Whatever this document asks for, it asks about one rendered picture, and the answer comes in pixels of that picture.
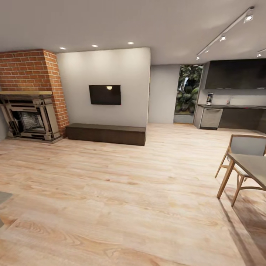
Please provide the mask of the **poster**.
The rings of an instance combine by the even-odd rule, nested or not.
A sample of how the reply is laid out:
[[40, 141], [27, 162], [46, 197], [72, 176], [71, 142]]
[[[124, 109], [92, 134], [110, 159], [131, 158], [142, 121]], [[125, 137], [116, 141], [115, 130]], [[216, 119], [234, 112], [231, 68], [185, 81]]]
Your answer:
[[214, 93], [208, 93], [206, 105], [211, 105]]

